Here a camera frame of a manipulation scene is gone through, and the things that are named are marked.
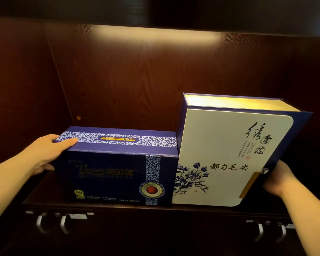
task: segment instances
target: person's left hand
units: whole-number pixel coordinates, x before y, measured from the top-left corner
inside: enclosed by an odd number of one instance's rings
[[[32,175],[39,174],[43,170],[54,170],[55,168],[49,164],[49,162],[56,159],[60,154],[73,146],[78,139],[71,138],[62,142],[53,143],[58,135],[46,135],[39,137],[36,141],[26,147],[19,156],[23,156],[25,160],[30,160],[35,163],[36,167],[32,172]]]

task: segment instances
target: red circle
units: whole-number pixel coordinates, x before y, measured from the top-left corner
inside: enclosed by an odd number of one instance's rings
[[[149,193],[149,194],[155,194],[158,192],[158,189],[154,186],[149,186],[146,191]]]

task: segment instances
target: forearm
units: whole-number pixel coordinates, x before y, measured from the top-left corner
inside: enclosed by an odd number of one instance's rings
[[[286,183],[282,199],[308,256],[320,256],[320,201],[298,180]]]
[[[37,163],[21,154],[0,164],[0,215],[31,176]]]

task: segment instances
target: blue flower illustration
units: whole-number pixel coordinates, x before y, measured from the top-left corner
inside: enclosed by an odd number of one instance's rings
[[[194,163],[193,169],[188,167],[183,167],[181,164],[177,167],[177,176],[175,177],[174,184],[174,194],[185,194],[190,188],[193,186],[200,188],[202,191],[207,192],[209,187],[204,185],[203,183],[206,178],[209,176],[209,172],[207,172],[207,167],[204,166],[201,169],[200,163]]]

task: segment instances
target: book-shaped box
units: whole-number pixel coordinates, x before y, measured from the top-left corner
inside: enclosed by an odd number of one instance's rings
[[[52,164],[76,200],[169,206],[178,150],[175,132],[70,127],[77,137]]]
[[[173,203],[238,205],[311,116],[281,99],[184,93]]]

